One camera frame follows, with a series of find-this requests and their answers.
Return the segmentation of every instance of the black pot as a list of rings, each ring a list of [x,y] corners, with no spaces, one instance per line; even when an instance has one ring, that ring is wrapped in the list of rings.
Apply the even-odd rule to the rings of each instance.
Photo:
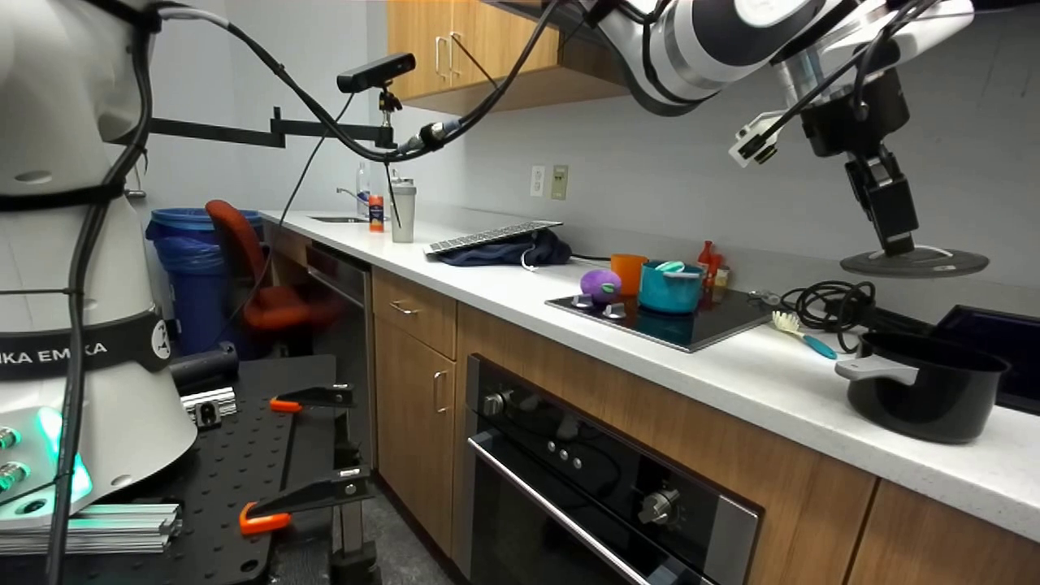
[[[861,358],[839,361],[839,374],[878,426],[962,445],[978,439],[1008,364],[939,338],[865,335]]]

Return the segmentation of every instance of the white machine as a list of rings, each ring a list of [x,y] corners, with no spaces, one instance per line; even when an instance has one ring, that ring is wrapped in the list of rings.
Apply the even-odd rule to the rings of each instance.
[[[150,117],[140,55],[156,23],[146,13],[156,7],[0,0],[0,530],[49,523],[59,439],[68,439],[62,406],[65,416],[81,410],[78,455],[68,455],[72,514],[166,468],[195,439],[163,371],[169,341],[153,315],[140,221],[117,195],[127,172],[120,153],[133,150],[133,133]],[[907,120],[894,65],[965,29],[972,0],[504,7],[540,16],[543,26],[553,20],[598,33],[624,59],[634,98],[653,114],[686,114],[725,85],[780,65],[790,88],[787,114],[748,124],[731,153],[761,163],[780,127],[803,117],[819,156],[848,153],[855,195],[878,224],[884,254],[917,250],[910,189],[881,146],[881,137]],[[471,120],[478,117],[426,127],[397,150],[361,153],[377,163],[413,159],[462,137]],[[104,192],[117,195],[107,215],[98,211],[104,205],[88,205]],[[81,315],[68,302],[78,283]]]

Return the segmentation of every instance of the kitchen counter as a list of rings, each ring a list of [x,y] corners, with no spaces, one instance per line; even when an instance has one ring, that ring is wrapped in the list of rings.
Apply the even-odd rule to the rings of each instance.
[[[572,296],[595,263],[536,270],[429,263],[426,244],[458,234],[442,224],[419,224],[416,244],[302,211],[283,228],[1040,543],[1040,416],[998,406],[972,445],[933,445],[858,416],[832,364],[774,328],[748,328],[689,354],[546,306]]]

